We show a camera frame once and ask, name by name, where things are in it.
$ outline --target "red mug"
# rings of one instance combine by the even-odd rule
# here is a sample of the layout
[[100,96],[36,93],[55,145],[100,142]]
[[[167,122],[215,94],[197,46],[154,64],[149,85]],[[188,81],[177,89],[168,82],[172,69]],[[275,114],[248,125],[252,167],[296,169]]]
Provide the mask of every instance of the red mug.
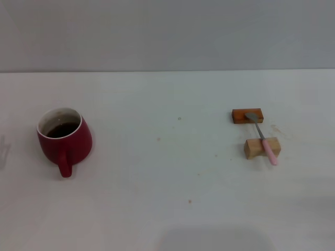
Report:
[[[74,131],[69,131],[68,135],[50,137],[50,133],[66,123],[77,127],[72,127]],[[37,124],[37,135],[44,154],[58,165],[65,178],[72,175],[72,165],[86,158],[92,148],[92,135],[84,118],[71,108],[46,112]]]

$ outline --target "orange wooden block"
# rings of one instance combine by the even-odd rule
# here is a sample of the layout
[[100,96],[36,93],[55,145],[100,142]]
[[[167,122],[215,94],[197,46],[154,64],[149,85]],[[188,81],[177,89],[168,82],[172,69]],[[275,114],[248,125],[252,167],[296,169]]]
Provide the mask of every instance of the orange wooden block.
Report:
[[252,124],[252,120],[248,119],[245,114],[254,112],[258,116],[258,123],[263,123],[263,113],[261,108],[257,109],[234,109],[231,113],[234,124]]
[[[266,138],[266,140],[268,141],[274,155],[278,157],[282,148],[281,145],[279,144],[277,137]],[[252,159],[256,156],[266,156],[266,152],[263,147],[261,139],[246,140],[244,144],[244,152],[247,159]]]

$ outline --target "white table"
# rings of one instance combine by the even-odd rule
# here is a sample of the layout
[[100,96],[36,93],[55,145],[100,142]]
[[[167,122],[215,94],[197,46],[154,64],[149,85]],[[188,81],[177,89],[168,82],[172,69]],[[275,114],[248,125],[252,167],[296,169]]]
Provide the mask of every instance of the white table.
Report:
[[[333,250],[334,95],[335,70],[0,74],[0,250]],[[61,106],[94,137],[69,179],[35,132]]]

